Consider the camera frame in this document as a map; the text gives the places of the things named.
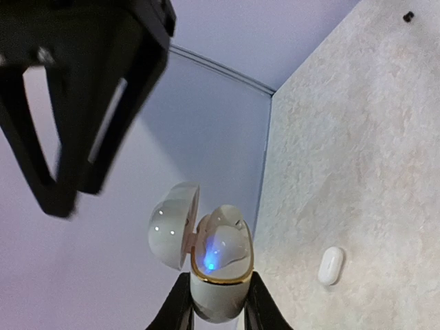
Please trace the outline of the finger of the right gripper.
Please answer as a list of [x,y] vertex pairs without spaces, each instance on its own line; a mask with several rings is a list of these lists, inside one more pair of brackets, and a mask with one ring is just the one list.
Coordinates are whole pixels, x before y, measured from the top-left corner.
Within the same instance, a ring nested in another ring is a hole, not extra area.
[[47,215],[68,218],[74,211],[78,192],[80,152],[71,143],[62,145],[58,176],[51,176],[25,94],[24,71],[21,65],[1,68],[1,129],[41,210]]

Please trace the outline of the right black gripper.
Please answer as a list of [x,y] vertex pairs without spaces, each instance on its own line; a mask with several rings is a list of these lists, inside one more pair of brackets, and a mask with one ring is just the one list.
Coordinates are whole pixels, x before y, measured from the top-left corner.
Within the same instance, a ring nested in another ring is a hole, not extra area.
[[1,2],[1,82],[32,66],[62,72],[54,112],[64,187],[101,191],[166,68],[176,22],[170,1]]

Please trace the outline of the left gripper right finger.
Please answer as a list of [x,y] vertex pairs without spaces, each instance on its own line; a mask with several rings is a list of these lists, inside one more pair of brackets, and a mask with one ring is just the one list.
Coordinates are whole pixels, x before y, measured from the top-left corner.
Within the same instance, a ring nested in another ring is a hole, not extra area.
[[293,330],[258,272],[253,272],[244,307],[245,330]]

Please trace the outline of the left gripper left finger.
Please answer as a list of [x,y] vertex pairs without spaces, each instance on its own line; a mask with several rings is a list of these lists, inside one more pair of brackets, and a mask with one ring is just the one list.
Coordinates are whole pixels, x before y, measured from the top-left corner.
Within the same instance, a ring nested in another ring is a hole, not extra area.
[[146,330],[193,330],[193,300],[190,273],[181,273],[156,317]]

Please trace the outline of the white square charging case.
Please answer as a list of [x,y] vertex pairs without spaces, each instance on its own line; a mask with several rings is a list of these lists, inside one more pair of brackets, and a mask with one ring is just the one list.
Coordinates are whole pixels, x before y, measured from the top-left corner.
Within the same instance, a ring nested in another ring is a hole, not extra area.
[[190,259],[190,294],[200,318],[219,324],[243,309],[254,268],[252,235],[241,211],[224,204],[197,219],[200,186],[172,187],[151,214],[148,244],[170,268]]

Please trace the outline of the white oval charging case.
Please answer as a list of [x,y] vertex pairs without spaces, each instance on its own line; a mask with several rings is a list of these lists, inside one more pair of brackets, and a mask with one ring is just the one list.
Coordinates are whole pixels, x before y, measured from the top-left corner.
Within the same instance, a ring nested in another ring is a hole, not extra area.
[[344,252],[340,247],[326,249],[318,269],[319,282],[325,286],[335,284],[340,276],[343,262]]

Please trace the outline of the black earbud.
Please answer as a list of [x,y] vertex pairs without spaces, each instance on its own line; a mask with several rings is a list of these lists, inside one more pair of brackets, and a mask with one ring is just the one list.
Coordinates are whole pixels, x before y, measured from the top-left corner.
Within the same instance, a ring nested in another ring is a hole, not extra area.
[[412,19],[414,18],[414,16],[415,16],[415,14],[414,14],[413,12],[409,11],[407,14],[405,14],[405,15],[403,16],[403,20],[404,20],[405,22],[409,23],[409,22],[412,21]]

